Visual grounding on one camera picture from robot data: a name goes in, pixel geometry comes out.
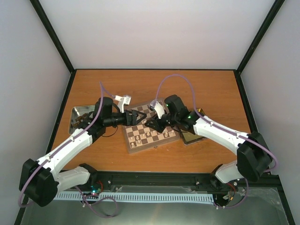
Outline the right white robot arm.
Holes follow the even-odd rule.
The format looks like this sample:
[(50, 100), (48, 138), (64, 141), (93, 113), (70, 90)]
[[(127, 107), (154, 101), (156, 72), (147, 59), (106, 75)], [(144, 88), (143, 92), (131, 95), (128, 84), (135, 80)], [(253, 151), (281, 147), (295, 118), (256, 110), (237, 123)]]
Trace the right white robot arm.
[(162, 106), (157, 100), (151, 101), (148, 108), (155, 115), (147, 120), (146, 126), (160, 133), (166, 127), (178, 127), (182, 131), (208, 138), (236, 155), (236, 160), (214, 169), (212, 185), (218, 186), (237, 179), (257, 182), (268, 169), (272, 158), (260, 133), (239, 132), (213, 121), (201, 109), (190, 111), (177, 95), (167, 97), (164, 103), (165, 106)]

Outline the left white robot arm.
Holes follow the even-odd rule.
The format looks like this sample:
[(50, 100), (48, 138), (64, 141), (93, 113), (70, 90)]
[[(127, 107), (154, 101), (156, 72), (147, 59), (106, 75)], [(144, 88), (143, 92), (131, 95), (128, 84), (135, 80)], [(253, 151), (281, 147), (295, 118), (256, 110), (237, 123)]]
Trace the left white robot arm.
[(44, 207), (55, 196), (67, 189), (82, 185), (97, 185), (97, 170), (83, 163), (68, 171), (62, 171), (78, 153), (92, 145), (107, 127), (137, 125), (146, 114), (137, 110), (121, 110), (111, 98), (101, 97), (94, 110), (79, 120), (72, 135), (53, 151), (34, 161), (28, 159), (22, 166), (19, 190), (33, 202)]

